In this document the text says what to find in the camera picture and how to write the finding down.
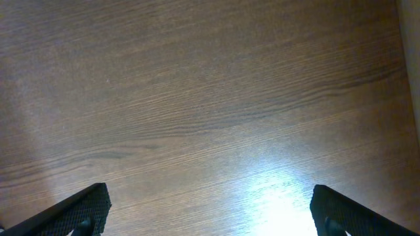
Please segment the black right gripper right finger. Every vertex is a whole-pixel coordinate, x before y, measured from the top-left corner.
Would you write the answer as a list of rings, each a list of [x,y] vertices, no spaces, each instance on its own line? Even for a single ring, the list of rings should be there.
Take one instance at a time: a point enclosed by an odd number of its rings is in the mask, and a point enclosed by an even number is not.
[[[314,186],[310,211],[318,236],[417,236],[325,185]]]

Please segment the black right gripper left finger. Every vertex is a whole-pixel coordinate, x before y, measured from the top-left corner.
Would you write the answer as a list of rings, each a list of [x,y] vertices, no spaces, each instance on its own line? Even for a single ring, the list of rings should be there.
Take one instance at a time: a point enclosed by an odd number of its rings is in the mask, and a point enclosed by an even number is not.
[[[111,206],[107,185],[95,183],[1,234],[101,236]]]

